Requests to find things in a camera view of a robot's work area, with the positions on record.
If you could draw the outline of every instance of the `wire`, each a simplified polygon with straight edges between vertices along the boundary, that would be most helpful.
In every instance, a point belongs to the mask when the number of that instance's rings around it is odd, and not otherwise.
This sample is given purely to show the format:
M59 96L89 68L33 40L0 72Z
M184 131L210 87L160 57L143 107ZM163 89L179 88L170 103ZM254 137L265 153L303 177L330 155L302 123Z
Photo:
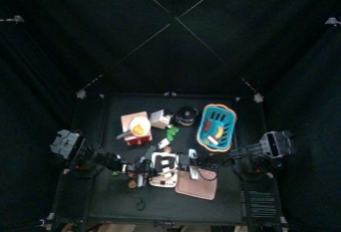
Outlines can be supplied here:
M218 58L218 60L228 66L230 71L234 73L234 75L241 79L241 81L247 85L247 87L251 89L254 93L257 93L257 89L251 86L249 81L238 74L235 68L224 61L224 59L218 55L218 53L214 51L214 49L207 45L207 43L199 38L199 36L194 33L194 31L188 28L188 26L184 24L184 22L179 19L179 17L174 17L175 20L182 24L182 26L187 29L187 31L191 33L191 35L196 38L196 40L200 42L200 44L207 48L207 50L214 54L214 56Z
M237 155L230 156L228 158L223 159L218 164L223 165L223 164L227 163L230 160L241 159L241 158L245 157L245 156L249 156L249 154L247 154L247 153L237 154Z
M166 24L111 66L111 69L117 66L130 56L134 54L144 45L155 38L155 36L170 26L171 24ZM103 76L105 73L97 75L80 89L84 91Z
M215 169L215 177L214 177L212 179L207 179L207 178L204 178L204 176L200 174L199 169L196 170L199 177L200 177L203 180L206 180L206 181L214 181L214 180L216 180L216 178L218 178L218 171L219 171L219 165L216 166L216 169Z
M146 208L146 202L143 200L140 200L138 203L136 203L136 209L138 211L143 211Z

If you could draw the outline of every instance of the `black table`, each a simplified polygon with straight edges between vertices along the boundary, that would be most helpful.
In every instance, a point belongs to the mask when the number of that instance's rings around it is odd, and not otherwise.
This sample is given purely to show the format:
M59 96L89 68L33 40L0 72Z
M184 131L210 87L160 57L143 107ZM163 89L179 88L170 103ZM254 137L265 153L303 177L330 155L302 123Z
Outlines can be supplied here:
M79 129L93 148L119 154L124 160L134 161L143 156L151 145L158 146L166 137L166 132L152 128L154 140L143 145L127 146L126 142L115 140L121 132L121 116L138 112L148 115L163 109L176 111L190 106L200 111L208 104L223 104L237 113L237 124L232 136L232 148L257 143L266 133L262 104L246 98L176 96L158 97L152 95L107 95L83 99L76 106L71 130ZM171 142L172 152L187 152L194 148L198 155L207 150L196 143L195 132L199 121L192 126L179 126L179 133ZM265 191L278 194L275 181L265 182ZM124 175L112 176L104 168L92 177L79 178L72 174L60 175L55 201L56 220L124 222L131 224L154 223L155 225L210 224L237 225L253 222L247 218L247 190L245 183L230 167L222 167L216 178L216 191L212 200L192 198L175 193L174 189L147 187L128 188L128 178ZM136 204L146 203L146 209L139 211Z

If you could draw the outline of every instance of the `red object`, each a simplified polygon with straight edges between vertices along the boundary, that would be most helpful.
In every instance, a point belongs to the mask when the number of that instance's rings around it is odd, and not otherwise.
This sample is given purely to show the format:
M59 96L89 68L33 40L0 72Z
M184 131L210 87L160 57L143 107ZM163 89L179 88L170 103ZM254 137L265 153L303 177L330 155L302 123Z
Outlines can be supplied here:
M146 118L148 118L147 112L140 112L140 113L136 113L136 114L121 116L123 132L130 130L130 123L131 123L132 119L136 116L144 116ZM139 144L143 144L144 142L147 142L152 139L154 138L152 138L152 132L151 131L148 132L147 135L144 135L142 137L136 137L134 135L128 135L128 136L124 137L124 141L127 142L127 145L139 145Z
M210 129L210 126L211 126L211 121L210 119L204 122L204 128L203 128L203 131L207 132L208 129Z

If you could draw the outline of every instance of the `brown object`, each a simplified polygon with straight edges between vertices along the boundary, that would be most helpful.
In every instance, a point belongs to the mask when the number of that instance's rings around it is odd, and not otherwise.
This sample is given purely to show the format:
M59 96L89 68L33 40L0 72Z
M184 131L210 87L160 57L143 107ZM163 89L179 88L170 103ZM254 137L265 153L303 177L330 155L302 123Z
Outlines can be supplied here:
M103 224L97 232L134 232L136 225L130 224Z
M138 184L136 184L135 180L132 180L132 179L130 180L128 187L130 188L136 188L138 187Z
M199 173L206 179L215 178L215 173L211 171L199 169ZM190 179L188 172L179 171L176 173L175 192L187 196L212 200L215 196L216 179L204 180L202 177L199 177L198 180Z
M171 153L171 147L170 146L164 147L164 152Z
M69 232L72 231L73 223L68 223L65 227L63 228L61 232Z

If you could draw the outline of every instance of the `yellow object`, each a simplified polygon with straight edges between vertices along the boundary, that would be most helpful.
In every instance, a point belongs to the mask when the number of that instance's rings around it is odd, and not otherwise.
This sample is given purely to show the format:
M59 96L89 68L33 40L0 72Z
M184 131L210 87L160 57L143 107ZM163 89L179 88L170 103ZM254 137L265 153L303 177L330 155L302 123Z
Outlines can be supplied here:
M224 110L223 114L228 115L232 117L232 125L235 124L237 121L237 114L234 112L234 110L231 110L227 106L222 105L222 104L208 104L204 108L203 108L203 112L202 112L202 117L204 118L206 115L206 111L210 108L222 108ZM202 126L198 128L196 131L196 142L200 146L203 146L208 151L211 152L227 152L231 148L231 141L228 141L227 144L223 144L223 148L220 147L211 147L210 143L206 143L204 139L200 138L200 134L202 134Z
M136 135L144 134L144 129L139 124L134 127L134 134L136 134Z
M222 137L222 134L223 134L223 127L222 126L219 126L218 127L218 132L216 132L216 134L215 134L215 139L219 139L220 137Z

